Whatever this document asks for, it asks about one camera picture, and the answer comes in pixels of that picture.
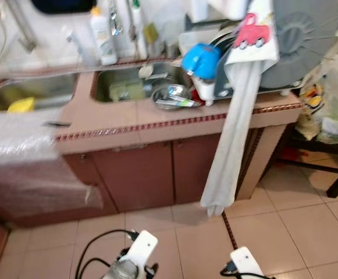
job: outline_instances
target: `red car print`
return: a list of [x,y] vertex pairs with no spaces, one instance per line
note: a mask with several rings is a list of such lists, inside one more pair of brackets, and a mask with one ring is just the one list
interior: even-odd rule
[[269,41],[269,28],[267,25],[255,25],[257,16],[255,13],[248,13],[237,36],[234,48],[246,49],[248,45],[255,45],[257,48]]

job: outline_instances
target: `blue bowl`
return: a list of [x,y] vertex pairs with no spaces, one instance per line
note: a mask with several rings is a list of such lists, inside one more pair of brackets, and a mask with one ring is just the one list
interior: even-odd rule
[[189,75],[212,80],[215,78],[216,65],[220,59],[221,51],[216,46],[197,44],[184,56],[182,68]]

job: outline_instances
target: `dish towel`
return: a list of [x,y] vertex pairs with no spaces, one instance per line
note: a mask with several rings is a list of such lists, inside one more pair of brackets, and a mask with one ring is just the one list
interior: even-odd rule
[[200,204],[208,216],[234,202],[262,73],[279,59],[272,0],[253,0],[225,63],[233,96]]

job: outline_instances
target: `beige tile floor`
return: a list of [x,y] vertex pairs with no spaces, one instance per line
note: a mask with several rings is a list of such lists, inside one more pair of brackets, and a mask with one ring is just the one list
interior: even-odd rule
[[[338,157],[309,153],[305,162],[338,166]],[[338,279],[338,198],[324,196],[335,174],[275,166],[252,198],[226,209],[239,246],[247,246],[266,275],[277,279]],[[0,279],[69,279],[85,243],[113,228],[152,232],[159,244],[150,264],[157,279],[221,278],[232,246],[222,219],[207,218],[199,204],[177,205],[80,220],[11,233]],[[131,241],[116,234],[101,239],[86,257],[108,262]],[[105,269],[95,264],[84,278]]]

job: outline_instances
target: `kitchen sink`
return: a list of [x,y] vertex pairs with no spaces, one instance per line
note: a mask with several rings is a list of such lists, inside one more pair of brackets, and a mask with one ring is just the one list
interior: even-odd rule
[[148,78],[139,78],[142,65],[100,72],[93,98],[99,102],[136,101],[150,98],[154,88],[163,83],[190,86],[190,80],[181,67],[173,66],[171,62],[154,62],[145,66],[149,65],[153,66],[153,73]]
[[72,96],[78,74],[8,80],[0,85],[0,111],[20,100],[34,98],[34,110],[58,108]]

